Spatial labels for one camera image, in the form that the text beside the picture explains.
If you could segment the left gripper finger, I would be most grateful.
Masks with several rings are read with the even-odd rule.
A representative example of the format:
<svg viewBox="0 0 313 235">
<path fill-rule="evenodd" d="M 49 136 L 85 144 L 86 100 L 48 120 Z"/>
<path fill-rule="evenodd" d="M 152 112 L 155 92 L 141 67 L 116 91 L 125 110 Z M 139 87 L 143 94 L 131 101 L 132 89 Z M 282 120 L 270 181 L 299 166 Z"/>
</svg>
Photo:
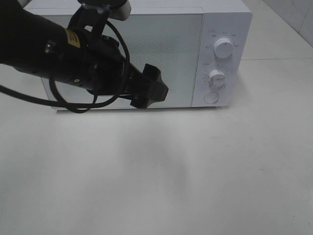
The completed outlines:
<svg viewBox="0 0 313 235">
<path fill-rule="evenodd" d="M 150 64 L 145 64 L 142 72 L 142 82 L 144 85 L 161 84 L 161 71 Z"/>
<path fill-rule="evenodd" d="M 164 84 L 155 84 L 143 90 L 144 94 L 135 95 L 130 105 L 137 109 L 147 109 L 151 104 L 163 102 L 168 94 L 168 87 Z"/>
</svg>

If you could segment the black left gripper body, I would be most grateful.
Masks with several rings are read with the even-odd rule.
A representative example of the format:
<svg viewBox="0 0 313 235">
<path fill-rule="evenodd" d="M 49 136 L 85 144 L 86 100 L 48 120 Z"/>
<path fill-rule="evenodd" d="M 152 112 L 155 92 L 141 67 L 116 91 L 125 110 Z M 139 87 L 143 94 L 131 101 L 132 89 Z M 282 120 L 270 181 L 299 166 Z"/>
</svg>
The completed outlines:
<svg viewBox="0 0 313 235">
<path fill-rule="evenodd" d="M 154 85 L 144 85 L 142 71 L 133 66 L 119 47 L 122 42 L 85 29 L 61 29 L 58 81 L 91 94 L 133 98 Z"/>
</svg>

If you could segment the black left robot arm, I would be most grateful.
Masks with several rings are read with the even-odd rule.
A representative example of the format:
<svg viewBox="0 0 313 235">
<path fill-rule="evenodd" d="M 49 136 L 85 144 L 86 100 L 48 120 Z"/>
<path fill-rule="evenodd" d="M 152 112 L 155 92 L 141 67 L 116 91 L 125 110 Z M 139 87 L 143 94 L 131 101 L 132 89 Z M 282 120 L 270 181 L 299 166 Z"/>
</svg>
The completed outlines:
<svg viewBox="0 0 313 235">
<path fill-rule="evenodd" d="M 118 98 L 139 109 L 166 99 L 160 70 L 146 64 L 139 71 L 111 19 L 126 20 L 127 0 L 82 0 L 67 27 L 32 14 L 16 0 L 0 3 L 0 62 L 45 78 L 53 101 L 7 87 L 3 94 L 74 113 L 106 107 Z"/>
</svg>

